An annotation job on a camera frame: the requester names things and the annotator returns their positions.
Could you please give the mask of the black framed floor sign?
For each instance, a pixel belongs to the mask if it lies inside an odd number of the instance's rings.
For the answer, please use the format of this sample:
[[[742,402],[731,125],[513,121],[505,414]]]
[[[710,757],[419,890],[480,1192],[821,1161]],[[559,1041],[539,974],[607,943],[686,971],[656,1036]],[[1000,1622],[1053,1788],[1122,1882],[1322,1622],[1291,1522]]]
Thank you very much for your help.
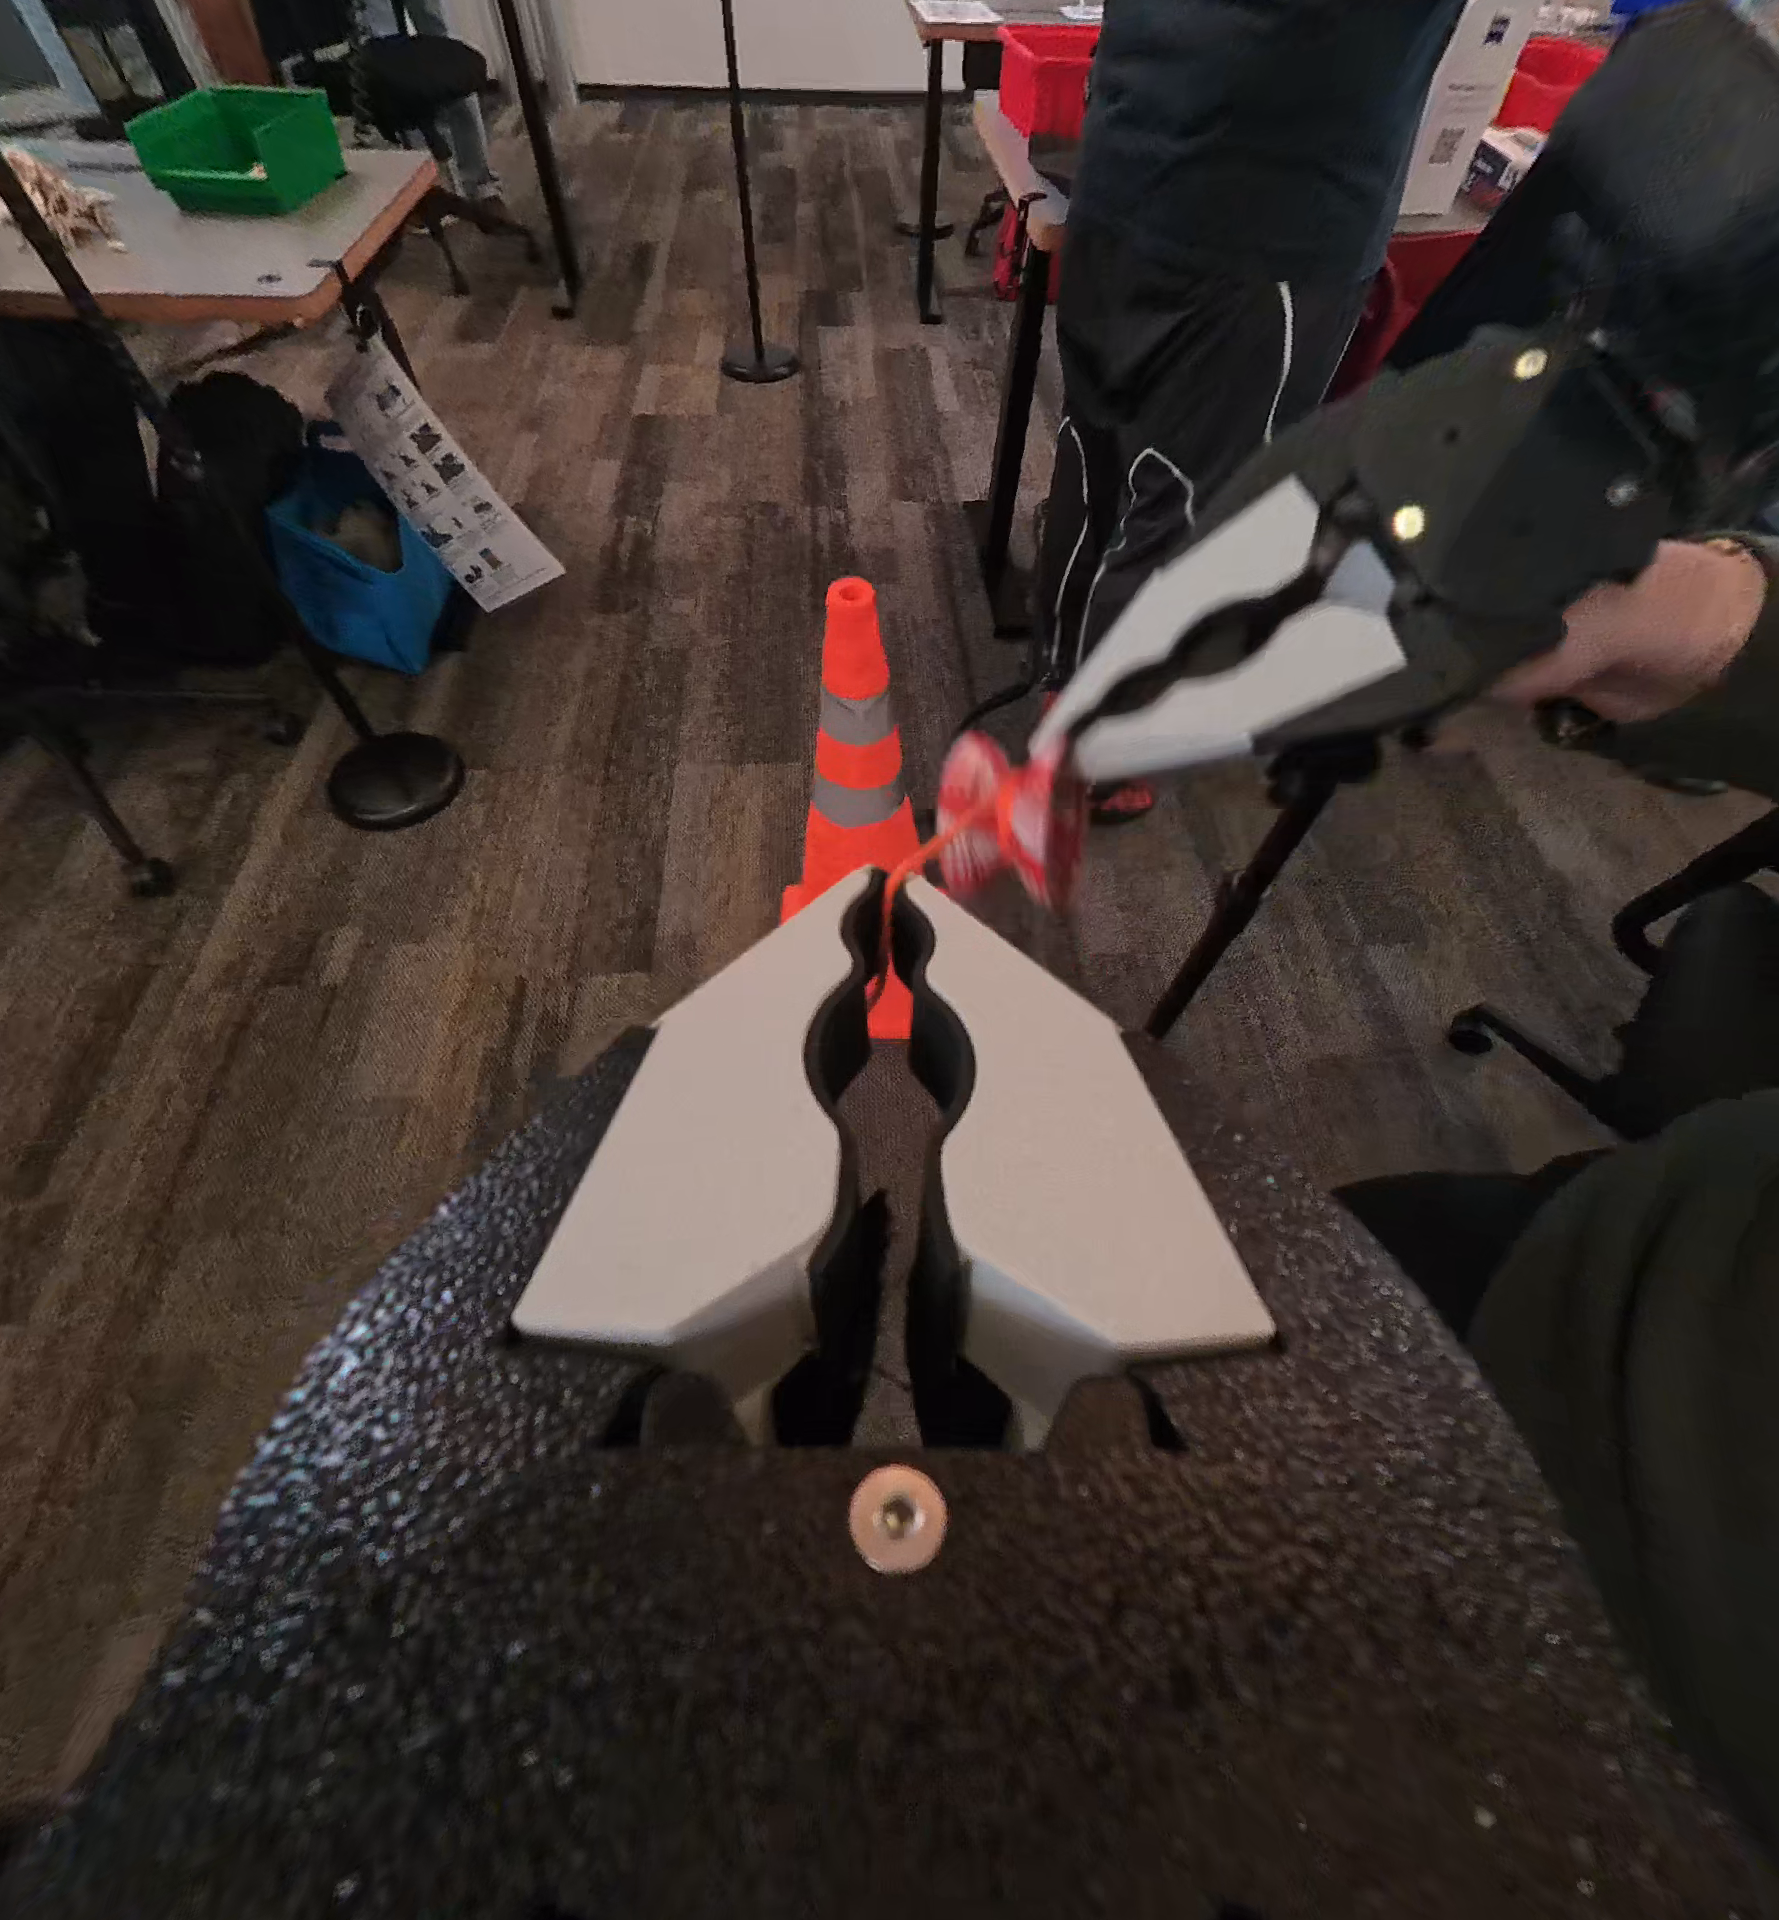
[[[1334,756],[1291,753],[1270,769],[1268,797],[1276,818],[1249,863],[1223,879],[1198,941],[1141,1020],[1145,1038],[1160,1043],[1170,1035],[1238,939],[1254,923],[1262,899],[1345,785],[1339,767]]]

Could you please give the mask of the green tray bin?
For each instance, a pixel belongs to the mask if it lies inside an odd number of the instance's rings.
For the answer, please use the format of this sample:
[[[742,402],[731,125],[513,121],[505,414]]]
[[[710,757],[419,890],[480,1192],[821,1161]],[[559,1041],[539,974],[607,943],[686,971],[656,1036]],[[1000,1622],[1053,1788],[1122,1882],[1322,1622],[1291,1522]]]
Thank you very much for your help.
[[[228,83],[134,115],[145,178],[184,212],[286,216],[347,178],[326,91]]]

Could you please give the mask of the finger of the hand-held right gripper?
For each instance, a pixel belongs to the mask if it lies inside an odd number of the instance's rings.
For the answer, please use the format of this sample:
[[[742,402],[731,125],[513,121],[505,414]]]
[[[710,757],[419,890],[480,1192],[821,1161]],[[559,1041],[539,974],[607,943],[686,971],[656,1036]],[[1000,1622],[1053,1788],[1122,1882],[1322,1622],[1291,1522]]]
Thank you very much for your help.
[[[1280,478],[1158,566],[1085,659],[1085,694],[1154,698],[1241,659],[1257,609],[1308,571],[1321,513],[1305,481]]]
[[[1391,585],[1333,585],[1236,663],[1183,657],[1177,607],[1135,604],[1031,736],[1035,764],[1145,780],[1250,757],[1262,737],[1393,676]]]

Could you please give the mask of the person's right hand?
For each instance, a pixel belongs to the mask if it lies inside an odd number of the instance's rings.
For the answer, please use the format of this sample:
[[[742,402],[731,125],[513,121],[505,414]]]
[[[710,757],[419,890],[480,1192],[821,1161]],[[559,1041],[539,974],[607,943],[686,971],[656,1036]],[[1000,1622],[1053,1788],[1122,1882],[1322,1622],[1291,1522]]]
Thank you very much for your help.
[[[1764,603],[1766,573],[1750,549],[1665,541],[1632,581],[1576,600],[1560,646],[1517,669],[1508,696],[1609,723],[1655,720],[1717,685]]]

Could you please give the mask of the blue bag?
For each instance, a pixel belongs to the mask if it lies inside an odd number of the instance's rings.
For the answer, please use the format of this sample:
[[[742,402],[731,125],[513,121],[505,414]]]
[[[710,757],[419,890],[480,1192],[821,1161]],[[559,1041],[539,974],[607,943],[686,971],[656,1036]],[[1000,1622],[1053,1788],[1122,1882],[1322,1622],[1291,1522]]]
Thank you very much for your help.
[[[276,579],[309,636],[342,659],[402,676],[429,669],[455,581],[355,451],[337,437],[305,438],[265,525]]]

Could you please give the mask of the small red box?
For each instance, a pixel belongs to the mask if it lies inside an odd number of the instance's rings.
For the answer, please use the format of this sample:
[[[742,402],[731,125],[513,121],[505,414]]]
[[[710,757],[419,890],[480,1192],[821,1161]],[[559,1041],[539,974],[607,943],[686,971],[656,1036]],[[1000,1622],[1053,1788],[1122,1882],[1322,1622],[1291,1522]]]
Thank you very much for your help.
[[[1078,139],[1098,36],[1098,14],[1009,20],[998,28],[998,107],[1018,133]]]

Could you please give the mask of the black bag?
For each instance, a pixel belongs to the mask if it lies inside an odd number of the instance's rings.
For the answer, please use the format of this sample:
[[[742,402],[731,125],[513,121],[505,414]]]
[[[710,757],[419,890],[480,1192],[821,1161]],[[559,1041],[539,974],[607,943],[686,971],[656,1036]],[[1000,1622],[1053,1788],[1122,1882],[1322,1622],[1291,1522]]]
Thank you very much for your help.
[[[276,656],[266,510],[302,476],[305,419],[276,386],[241,370],[178,383],[167,399],[202,476],[158,455],[158,501],[175,563],[181,647],[208,665],[248,668]]]

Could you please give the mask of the orange striped traffic cone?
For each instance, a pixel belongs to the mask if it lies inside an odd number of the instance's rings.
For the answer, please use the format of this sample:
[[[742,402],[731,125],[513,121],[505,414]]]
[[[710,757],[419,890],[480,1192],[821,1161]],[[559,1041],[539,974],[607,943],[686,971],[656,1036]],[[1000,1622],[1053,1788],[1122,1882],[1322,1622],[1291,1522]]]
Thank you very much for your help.
[[[803,866],[781,895],[781,919],[858,868],[892,873],[919,844],[876,587],[839,577],[827,591]]]

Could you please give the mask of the white side table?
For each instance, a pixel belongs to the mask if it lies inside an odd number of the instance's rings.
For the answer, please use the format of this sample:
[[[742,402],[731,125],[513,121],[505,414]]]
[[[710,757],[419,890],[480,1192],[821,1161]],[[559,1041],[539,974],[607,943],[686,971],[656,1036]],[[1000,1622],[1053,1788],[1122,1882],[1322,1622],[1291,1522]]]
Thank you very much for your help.
[[[77,272],[124,324],[313,324],[337,311],[433,193],[419,152],[358,149],[347,174],[288,215],[186,212],[128,149],[88,145],[71,180],[108,195],[118,242],[70,251]]]

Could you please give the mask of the brown work table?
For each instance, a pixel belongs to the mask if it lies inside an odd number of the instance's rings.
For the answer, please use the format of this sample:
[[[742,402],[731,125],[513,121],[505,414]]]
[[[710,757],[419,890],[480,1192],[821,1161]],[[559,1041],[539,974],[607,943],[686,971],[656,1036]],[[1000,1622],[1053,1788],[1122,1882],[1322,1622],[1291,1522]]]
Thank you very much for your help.
[[[906,1],[919,42],[924,50],[924,116],[919,161],[916,212],[903,218],[898,231],[916,246],[915,299],[920,324],[940,324],[943,310],[935,279],[939,242],[949,226],[939,218],[939,183],[945,119],[945,48],[955,44],[998,44],[1005,26],[1053,24],[1060,14],[1034,3]],[[1050,281],[1068,216],[1068,184],[1074,178],[1076,152],[1068,142],[1038,139],[1020,131],[1000,107],[996,90],[982,90],[972,100],[972,123],[982,152],[993,164],[1005,200],[1018,215],[1020,289],[1009,331],[1009,358],[993,442],[993,476],[979,499],[964,513],[977,541],[982,584],[998,639],[1020,640],[1029,634],[1029,569],[1015,557],[1013,534],[1020,496],[1020,462],[1035,412],[1038,376],[1045,340]]]

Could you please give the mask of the black mesh office chair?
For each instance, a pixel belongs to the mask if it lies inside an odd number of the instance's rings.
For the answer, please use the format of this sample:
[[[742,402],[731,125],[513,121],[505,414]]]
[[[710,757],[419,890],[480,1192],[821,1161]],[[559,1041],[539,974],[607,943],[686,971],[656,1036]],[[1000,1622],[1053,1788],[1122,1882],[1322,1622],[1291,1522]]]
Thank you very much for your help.
[[[1585,1073],[1486,1003],[1458,1011],[1448,1043],[1508,1047],[1621,1139],[1779,1090],[1779,895],[1759,876],[1779,876],[1779,806],[1621,905],[1612,936],[1646,988],[1609,1073]]]

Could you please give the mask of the printed paper sheet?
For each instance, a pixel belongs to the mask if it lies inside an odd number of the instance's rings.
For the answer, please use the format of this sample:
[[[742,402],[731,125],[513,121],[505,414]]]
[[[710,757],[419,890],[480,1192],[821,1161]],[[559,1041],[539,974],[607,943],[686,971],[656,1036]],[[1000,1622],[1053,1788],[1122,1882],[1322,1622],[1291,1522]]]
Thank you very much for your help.
[[[480,610],[564,577],[564,563],[493,488],[390,347],[351,347],[326,404],[374,481]]]

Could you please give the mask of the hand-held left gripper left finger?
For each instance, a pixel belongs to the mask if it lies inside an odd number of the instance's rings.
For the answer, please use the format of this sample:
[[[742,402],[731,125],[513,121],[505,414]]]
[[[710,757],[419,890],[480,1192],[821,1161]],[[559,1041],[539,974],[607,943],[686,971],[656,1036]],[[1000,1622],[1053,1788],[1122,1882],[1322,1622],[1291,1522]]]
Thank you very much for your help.
[[[870,1062],[882,895],[839,879],[662,1014],[520,1337],[700,1374],[741,1420],[857,1418],[888,1224],[839,1102]]]

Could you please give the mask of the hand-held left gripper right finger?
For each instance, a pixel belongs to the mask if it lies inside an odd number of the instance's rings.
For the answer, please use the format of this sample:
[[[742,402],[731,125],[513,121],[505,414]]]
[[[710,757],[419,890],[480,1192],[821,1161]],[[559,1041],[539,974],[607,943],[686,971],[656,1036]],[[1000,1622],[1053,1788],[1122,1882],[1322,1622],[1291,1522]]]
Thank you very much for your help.
[[[1122,1029],[932,882],[901,890],[910,1066],[940,1110],[945,1335],[1013,1412],[1254,1352],[1278,1326]]]

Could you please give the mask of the red white yo-yo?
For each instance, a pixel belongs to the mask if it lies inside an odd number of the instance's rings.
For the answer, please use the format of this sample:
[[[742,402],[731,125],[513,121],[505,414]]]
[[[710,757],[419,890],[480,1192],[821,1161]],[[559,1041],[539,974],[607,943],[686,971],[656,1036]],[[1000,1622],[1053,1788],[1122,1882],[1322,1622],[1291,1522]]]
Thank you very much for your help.
[[[955,899],[1013,876],[1027,899],[1061,914],[1076,890],[1086,825],[1086,782],[1061,737],[1011,760],[993,733],[970,730],[943,762],[930,859]]]

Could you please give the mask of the white printed box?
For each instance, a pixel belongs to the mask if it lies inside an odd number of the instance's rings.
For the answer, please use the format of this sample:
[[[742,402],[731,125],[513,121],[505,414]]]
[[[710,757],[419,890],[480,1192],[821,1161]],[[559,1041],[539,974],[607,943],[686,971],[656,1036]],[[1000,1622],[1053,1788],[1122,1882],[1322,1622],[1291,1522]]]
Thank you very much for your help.
[[[1408,158],[1398,220],[1445,216],[1497,121],[1540,1],[1468,1],[1440,61]]]

